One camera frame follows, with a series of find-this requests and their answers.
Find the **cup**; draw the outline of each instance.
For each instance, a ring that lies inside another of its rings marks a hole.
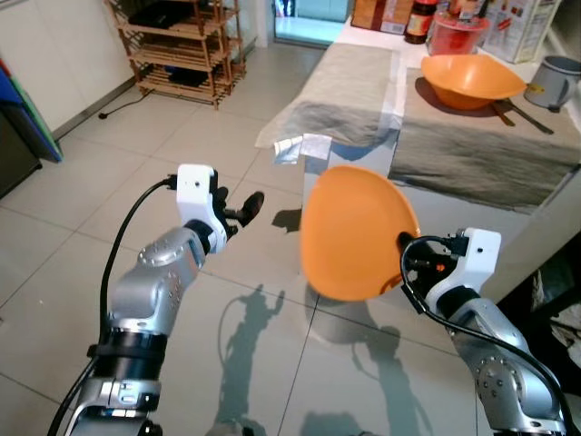
[[[571,98],[581,79],[581,63],[568,57],[547,56],[525,91],[532,104],[558,112]]]

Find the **cabinet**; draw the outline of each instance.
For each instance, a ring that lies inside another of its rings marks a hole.
[[[34,170],[41,168],[0,106],[0,198],[9,193]]]

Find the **orange plastic bowl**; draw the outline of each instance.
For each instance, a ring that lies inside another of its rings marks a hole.
[[[302,215],[302,269],[312,287],[333,300],[377,297],[401,281],[401,232],[419,236],[418,220],[392,182],[363,168],[331,168]]]
[[[438,99],[459,110],[480,109],[527,88],[520,77],[485,54],[425,57],[421,71]]]

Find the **white floor tile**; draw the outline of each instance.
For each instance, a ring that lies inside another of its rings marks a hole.
[[[322,49],[281,44],[256,48],[248,56],[248,76],[270,76],[282,81],[304,82],[324,53]]]
[[[256,436],[276,435],[309,328],[312,309],[308,319],[305,310],[199,275],[162,369],[155,420],[164,434],[205,434],[214,420],[236,420],[251,423]]]
[[[250,287],[278,294],[285,291],[295,302],[305,303],[306,282],[300,275],[299,232],[287,232],[284,222],[275,221],[283,211],[294,217],[300,209],[300,195],[242,181],[229,201],[241,207],[255,191],[263,191],[264,205],[256,219],[241,229],[220,255],[211,256],[205,270]]]
[[[111,111],[141,95],[133,88],[108,104]],[[100,120],[95,114],[71,132],[71,135],[114,145],[141,154],[152,154],[193,112],[199,104],[150,94],[143,101]]]
[[[0,434],[46,434],[57,404],[0,375]]]
[[[246,174],[245,180],[302,194],[304,172],[303,158],[300,158],[296,165],[280,165],[274,163],[273,149],[261,150]]]
[[[315,313],[281,436],[475,430],[474,385],[458,357]]]
[[[418,315],[399,287],[365,302],[335,302],[321,297],[317,308],[374,329],[394,327],[402,338],[457,354],[446,330],[426,316]]]
[[[249,116],[270,121],[297,96],[302,82],[281,78],[276,85],[263,83],[244,83],[242,81],[232,94],[220,105],[220,110],[229,114]]]
[[[99,286],[111,245],[74,234],[0,310],[0,373],[61,400],[98,336]],[[112,280],[137,253],[121,249]]]
[[[150,158],[81,226],[79,232],[112,242],[135,200],[151,185],[167,177],[167,174],[177,173],[178,166],[177,163]],[[226,186],[231,191],[239,182],[238,179],[222,175],[219,175],[218,181],[220,186]],[[148,197],[133,216],[122,246],[141,250],[181,223],[175,191],[160,188]]]
[[[258,150],[254,142],[264,122],[202,108],[155,153],[180,164],[208,164],[231,177],[242,177]]]
[[[70,234],[0,208],[0,306]]]
[[[44,163],[0,204],[74,230],[145,160],[71,136],[61,146],[64,162]]]

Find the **black cable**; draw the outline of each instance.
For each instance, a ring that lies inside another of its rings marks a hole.
[[[556,395],[556,398],[558,399],[558,401],[560,403],[561,412],[563,413],[563,423],[565,424],[565,428],[566,428],[566,434],[569,436],[577,435],[578,432],[577,432],[576,426],[573,422],[573,417],[571,416],[571,410],[569,409],[569,405],[566,401],[565,394],[561,391],[561,387],[559,386],[559,382],[556,380],[555,376],[545,368],[545,365],[543,365],[535,357],[531,356],[527,352],[523,352],[518,347],[515,347],[514,345],[512,345],[508,342],[502,341],[499,338],[495,338],[494,336],[491,336],[489,334],[477,332],[475,330],[466,328],[462,325],[456,324],[455,322],[450,322],[450,321],[442,318],[441,316],[436,315],[434,312],[432,312],[429,309],[429,307],[426,305],[426,302],[424,301],[424,299],[419,298],[417,296],[417,294],[414,292],[413,287],[411,285],[411,282],[409,281],[409,278],[408,278],[408,268],[406,267],[406,257],[408,255],[409,249],[411,247],[413,247],[414,245],[417,245],[418,243],[427,243],[427,242],[437,242],[437,243],[441,243],[444,246],[448,246],[448,241],[444,238],[439,238],[437,236],[420,236],[419,238],[414,239],[411,243],[409,243],[406,246],[406,248],[403,251],[403,254],[401,255],[401,258],[399,259],[399,269],[401,272],[401,277],[402,277],[403,282],[404,282],[404,286],[408,287],[410,295],[412,295],[413,298],[415,298],[417,300],[417,303],[421,306],[423,312],[431,320],[449,328],[450,330],[456,331],[456,332],[463,332],[469,336],[472,336],[472,337],[478,338],[482,341],[490,342],[490,343],[493,343],[499,347],[502,347],[505,350],[508,350],[509,352],[512,352],[516,356],[520,357],[525,362],[527,362],[529,365],[531,365],[533,368],[535,368],[538,372],[540,372],[540,374],[543,377],[545,377],[551,390]]]
[[[167,179],[161,180],[160,182],[152,185],[147,191],[145,191],[141,197],[137,199],[129,213],[125,216],[121,227],[119,227],[119,231],[117,232],[117,236],[115,237],[115,241],[113,242],[113,247],[111,248],[111,252],[109,253],[109,258],[107,259],[107,264],[105,265],[105,269],[103,271],[103,278],[101,279],[101,291],[99,293],[99,343],[103,344],[106,338],[106,329],[107,329],[107,291],[109,287],[109,277],[111,276],[111,270],[113,269],[113,263],[115,262],[115,257],[117,256],[117,252],[119,251],[119,246],[121,245],[121,240],[123,235],[125,234],[125,230],[127,230],[127,226],[129,222],[132,220],[135,212],[141,204],[145,201],[145,199],[156,189],[161,188],[162,186],[169,186],[172,189],[175,189],[176,178],[175,176],[170,176]]]
[[[129,102],[129,103],[126,103],[126,104],[122,104],[121,106],[117,107],[116,109],[113,109],[111,112],[101,112],[101,113],[99,113],[99,119],[100,120],[104,120],[110,114],[114,114],[115,112],[120,111],[124,107],[131,106],[132,104],[138,104],[138,103],[140,103],[147,95],[151,94],[152,92],[153,91],[150,90],[150,91],[147,92],[147,94],[142,95],[139,100],[135,100],[134,102]]]
[[[84,367],[83,372],[81,372],[81,374],[74,381],[73,386],[71,386],[71,389],[69,390],[69,392],[66,393],[63,401],[58,406],[58,410],[54,414],[53,421],[51,422],[51,426],[48,429],[48,433],[46,433],[47,436],[56,436],[56,433],[58,432],[58,429],[61,426],[61,422],[63,421],[64,414],[68,410],[69,405],[71,404],[71,401],[73,401],[74,396],[77,394],[77,392],[79,392],[79,389],[81,389],[81,386],[83,386],[85,379],[93,371],[93,368],[94,368],[96,363],[97,363],[97,358],[93,357],[89,361],[89,363],[87,363],[87,366]]]

